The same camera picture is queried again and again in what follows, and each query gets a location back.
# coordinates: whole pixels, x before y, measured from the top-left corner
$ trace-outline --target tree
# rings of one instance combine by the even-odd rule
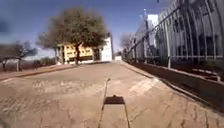
[[[96,12],[75,7],[64,10],[58,17],[54,17],[44,38],[50,39],[49,42],[45,42],[47,46],[48,44],[52,46],[54,43],[74,45],[76,64],[78,64],[79,47],[96,48],[103,45],[106,34],[102,16]]]
[[[20,62],[23,58],[26,58],[28,56],[35,56],[37,54],[37,49],[36,48],[31,48],[30,47],[30,42],[25,41],[16,41],[13,44],[13,51],[12,54],[15,59],[18,60],[17,62],[17,71],[21,71],[21,66]]]
[[[7,61],[14,58],[12,48],[12,44],[0,44],[0,63],[2,64],[3,71],[6,71]]]
[[[121,35],[120,44],[123,49],[129,49],[131,47],[131,39],[132,34],[130,33],[124,33]]]

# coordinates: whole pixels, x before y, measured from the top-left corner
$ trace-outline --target sidewalk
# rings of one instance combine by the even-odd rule
[[[12,77],[25,77],[30,75],[37,75],[42,74],[46,72],[53,72],[53,71],[60,71],[68,68],[74,67],[73,65],[66,64],[66,65],[53,65],[53,66],[47,66],[47,67],[41,67],[38,69],[32,69],[32,70],[24,70],[22,72],[6,72],[6,73],[0,73],[0,80],[5,80]]]

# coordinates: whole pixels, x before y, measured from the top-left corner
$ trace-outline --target dirt ground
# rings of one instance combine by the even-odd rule
[[[124,101],[102,109],[109,78],[105,98]],[[223,114],[120,63],[0,82],[0,128],[200,127],[224,128]]]

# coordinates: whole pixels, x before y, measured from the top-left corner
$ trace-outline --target white building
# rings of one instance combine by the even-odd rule
[[[100,49],[101,61],[112,61],[113,60],[113,40],[111,34],[105,39],[105,45]]]

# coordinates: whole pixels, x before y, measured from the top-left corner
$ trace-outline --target metal fence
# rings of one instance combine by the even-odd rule
[[[172,67],[219,65],[224,56],[224,0],[176,0],[153,26],[147,15],[124,51],[127,61]]]

